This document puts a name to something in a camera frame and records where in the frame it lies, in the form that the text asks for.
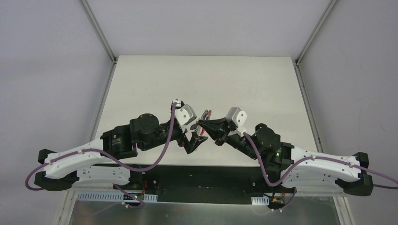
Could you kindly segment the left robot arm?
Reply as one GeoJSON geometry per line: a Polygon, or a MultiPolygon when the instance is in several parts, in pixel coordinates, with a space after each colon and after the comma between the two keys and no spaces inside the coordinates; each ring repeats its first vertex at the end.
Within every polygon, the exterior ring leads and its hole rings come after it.
{"type": "Polygon", "coordinates": [[[171,114],[170,120],[160,123],[158,118],[145,113],[131,119],[127,125],[116,126],[101,137],[73,149],[54,152],[42,149],[38,154],[40,166],[25,180],[28,189],[34,191],[63,191],[75,183],[112,183],[139,189],[143,177],[138,173],[154,169],[163,159],[170,142],[176,141],[187,154],[193,153],[207,137],[192,132],[186,136],[185,125],[196,116],[171,114]],[[162,146],[158,158],[145,167],[133,167],[121,162],[138,156],[138,150],[146,151],[162,146]]]}

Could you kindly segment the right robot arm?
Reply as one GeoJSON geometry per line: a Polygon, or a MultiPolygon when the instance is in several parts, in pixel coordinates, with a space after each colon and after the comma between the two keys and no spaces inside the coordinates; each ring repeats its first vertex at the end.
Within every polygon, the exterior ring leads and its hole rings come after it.
{"type": "Polygon", "coordinates": [[[241,119],[199,120],[215,144],[228,144],[259,163],[262,178],[252,183],[261,191],[284,189],[337,189],[354,196],[369,196],[374,189],[367,173],[368,155],[333,156],[312,152],[281,141],[281,137],[264,123],[246,133],[241,119]]]}

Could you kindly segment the silver key organiser plate with rings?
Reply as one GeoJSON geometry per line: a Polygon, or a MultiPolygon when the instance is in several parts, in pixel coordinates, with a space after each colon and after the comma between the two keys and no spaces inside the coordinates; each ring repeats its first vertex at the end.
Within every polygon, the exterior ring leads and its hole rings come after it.
{"type": "MultiPolygon", "coordinates": [[[[209,120],[211,115],[212,115],[212,110],[206,109],[202,113],[201,120],[209,120]]],[[[199,135],[202,136],[204,134],[204,132],[205,132],[204,128],[202,126],[199,126],[199,135]]]]}

